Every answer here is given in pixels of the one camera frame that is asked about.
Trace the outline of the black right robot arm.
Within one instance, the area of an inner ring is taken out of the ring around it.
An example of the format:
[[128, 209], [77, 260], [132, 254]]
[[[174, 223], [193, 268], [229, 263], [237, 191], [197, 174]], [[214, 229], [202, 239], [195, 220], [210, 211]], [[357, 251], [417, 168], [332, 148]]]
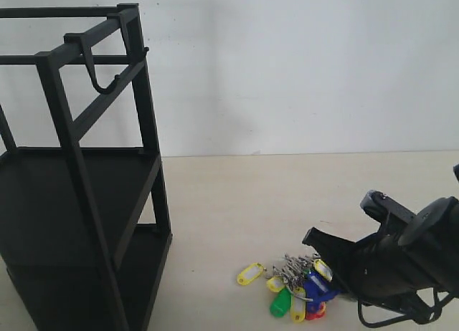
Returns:
[[349, 241], [313, 227], [303, 239], [346, 291], [370, 300], [427, 288], [458, 293], [456, 197], [438, 198], [414, 213], [370, 190], [360, 206], [379, 224], [373, 234]]

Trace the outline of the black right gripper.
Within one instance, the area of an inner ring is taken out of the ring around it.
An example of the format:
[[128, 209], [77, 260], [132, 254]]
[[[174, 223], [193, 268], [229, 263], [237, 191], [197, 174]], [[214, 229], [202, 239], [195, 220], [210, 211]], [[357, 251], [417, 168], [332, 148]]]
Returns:
[[423, 244], [400, 246], [398, 234], [372, 234], [355, 243], [312, 227], [302, 244], [320, 255], [335, 285], [354, 299], [383, 299], [431, 287], [453, 290], [453, 264]]

